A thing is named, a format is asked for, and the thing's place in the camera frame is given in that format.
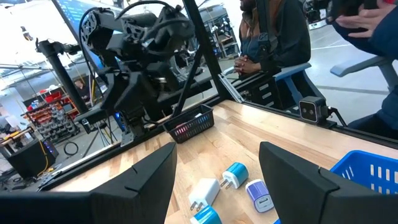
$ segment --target white phone charger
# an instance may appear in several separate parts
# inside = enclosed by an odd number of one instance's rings
[[[210,205],[214,202],[218,192],[220,191],[220,185],[217,179],[214,178],[202,178],[199,183],[196,184],[195,188],[189,195],[189,202],[191,204],[191,211],[197,208],[200,209]]]

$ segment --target small black basket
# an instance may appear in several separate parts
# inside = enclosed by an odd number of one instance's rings
[[[183,143],[213,125],[213,109],[206,105],[199,105],[166,121],[163,127],[175,142]]]

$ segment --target charger plug prong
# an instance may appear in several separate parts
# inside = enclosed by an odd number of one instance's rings
[[[232,186],[232,182],[230,182],[230,183],[226,186],[225,189],[228,189],[228,188],[230,188],[231,186]]]
[[[202,205],[203,205],[203,203],[200,202],[199,205],[198,205],[198,208],[197,208],[197,212],[200,211]]]
[[[191,205],[191,211],[193,211],[193,209],[195,208],[195,206],[197,205],[197,203],[196,202],[194,202],[192,205]]]
[[[224,185],[226,184],[226,183],[228,183],[228,180],[227,179],[225,179],[222,183],[221,183],[221,187],[224,187]]]

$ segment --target blue plastic basket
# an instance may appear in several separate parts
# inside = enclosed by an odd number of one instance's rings
[[[331,170],[382,194],[398,194],[398,160],[385,156],[351,151]]]

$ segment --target workbench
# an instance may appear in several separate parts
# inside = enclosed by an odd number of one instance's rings
[[[4,158],[7,159],[10,155],[15,153],[15,150],[10,146],[10,143],[14,143],[16,139],[19,139],[20,137],[24,136],[27,133],[29,133],[32,136],[32,138],[35,138],[33,132],[34,130],[31,127],[28,127],[27,129],[21,131],[14,137],[9,137],[7,140],[0,141],[0,153],[4,156]]]
[[[214,116],[214,127],[177,146],[175,183],[165,223],[189,223],[196,214],[196,210],[190,211],[188,201],[195,184],[205,177],[221,180],[222,172],[233,162],[246,165],[248,181],[264,179],[258,160],[262,141],[269,141],[326,169],[332,168],[352,150],[398,159],[395,149],[232,101],[216,105]],[[52,190],[89,191],[170,141],[173,141],[170,135],[162,133]],[[213,208],[223,223],[274,223],[277,220],[275,209],[266,213],[255,211],[244,186],[238,190],[221,189]]]

